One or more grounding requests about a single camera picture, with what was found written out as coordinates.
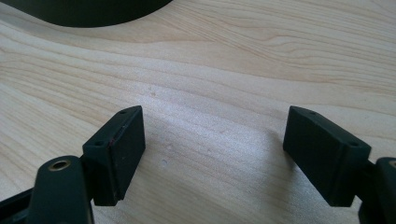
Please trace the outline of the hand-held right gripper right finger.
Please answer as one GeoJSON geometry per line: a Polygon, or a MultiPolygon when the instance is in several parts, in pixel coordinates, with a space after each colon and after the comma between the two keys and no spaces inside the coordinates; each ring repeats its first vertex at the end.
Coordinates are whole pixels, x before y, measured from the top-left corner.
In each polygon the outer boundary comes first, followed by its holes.
{"type": "Polygon", "coordinates": [[[331,206],[349,207],[371,147],[318,112],[289,109],[283,149],[331,206]]]}

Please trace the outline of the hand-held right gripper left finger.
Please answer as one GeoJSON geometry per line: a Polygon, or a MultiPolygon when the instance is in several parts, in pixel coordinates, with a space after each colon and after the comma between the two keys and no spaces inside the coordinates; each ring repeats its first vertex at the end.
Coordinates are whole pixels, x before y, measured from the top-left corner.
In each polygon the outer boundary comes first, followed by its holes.
{"type": "Polygon", "coordinates": [[[82,146],[95,205],[115,206],[124,199],[145,148],[141,105],[116,113],[82,146]]]}

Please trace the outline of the black round object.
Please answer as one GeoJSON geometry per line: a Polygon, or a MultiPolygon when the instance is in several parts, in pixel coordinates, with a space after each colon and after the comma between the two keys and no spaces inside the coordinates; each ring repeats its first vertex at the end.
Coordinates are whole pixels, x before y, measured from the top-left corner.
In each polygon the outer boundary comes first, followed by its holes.
{"type": "Polygon", "coordinates": [[[94,28],[133,21],[161,9],[172,0],[0,0],[52,24],[94,28]]]}

